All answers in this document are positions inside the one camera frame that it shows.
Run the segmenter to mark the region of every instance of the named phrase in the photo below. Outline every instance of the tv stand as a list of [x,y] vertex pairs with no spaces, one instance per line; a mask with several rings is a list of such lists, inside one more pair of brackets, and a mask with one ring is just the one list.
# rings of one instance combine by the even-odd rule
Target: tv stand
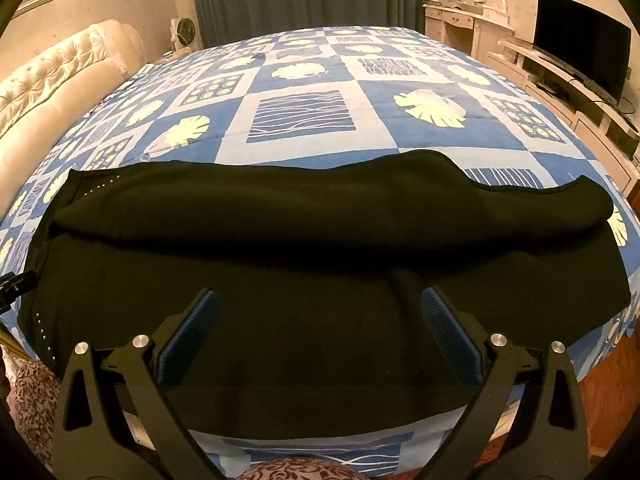
[[[498,45],[503,53],[489,52],[486,65],[535,97],[573,130],[629,201],[640,197],[640,170],[636,167],[640,162],[634,163],[640,137],[629,119],[602,102],[577,76],[535,51],[531,43],[506,38]],[[561,88],[564,95],[546,91],[548,82]]]

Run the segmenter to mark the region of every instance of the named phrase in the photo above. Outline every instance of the brown patterned fabric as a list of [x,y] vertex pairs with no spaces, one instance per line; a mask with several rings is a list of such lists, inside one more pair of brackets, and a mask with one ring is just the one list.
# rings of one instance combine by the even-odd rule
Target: brown patterned fabric
[[60,383],[40,361],[15,358],[15,375],[9,377],[7,397],[15,428],[34,455],[51,468],[53,424]]
[[366,477],[333,462],[292,457],[256,464],[238,480],[366,480]]

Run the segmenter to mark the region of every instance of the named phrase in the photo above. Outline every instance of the blue and white bedspread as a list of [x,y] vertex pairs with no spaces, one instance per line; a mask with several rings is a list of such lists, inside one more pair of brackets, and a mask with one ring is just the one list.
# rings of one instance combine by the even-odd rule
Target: blue and white bedspread
[[[616,208],[609,223],[632,303],[571,346],[581,380],[636,323],[636,216],[593,154],[535,99],[465,54],[404,28],[283,32],[145,66],[81,118],[22,188],[0,226],[0,275],[21,272],[31,235],[70,168],[171,159],[329,168],[416,148],[445,153],[487,184],[554,187],[584,174],[610,192]],[[19,302],[2,320],[27,346],[18,309]],[[227,476],[305,452],[376,476],[424,465],[460,413],[345,438],[195,436]]]

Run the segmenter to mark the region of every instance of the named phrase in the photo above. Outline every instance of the vanity table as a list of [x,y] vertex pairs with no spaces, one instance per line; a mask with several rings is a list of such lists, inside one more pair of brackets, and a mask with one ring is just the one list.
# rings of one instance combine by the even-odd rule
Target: vanity table
[[504,0],[457,0],[424,5],[425,34],[484,63],[513,36]]

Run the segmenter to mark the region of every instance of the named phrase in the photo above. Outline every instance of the wooden floor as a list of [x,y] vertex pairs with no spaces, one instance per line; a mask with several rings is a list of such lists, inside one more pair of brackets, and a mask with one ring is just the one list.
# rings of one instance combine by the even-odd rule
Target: wooden floor
[[[580,383],[587,421],[590,453],[605,456],[640,406],[640,336],[623,337],[618,347]],[[494,460],[506,439],[495,439],[484,450],[478,465]],[[389,480],[413,480],[420,470],[388,476]]]

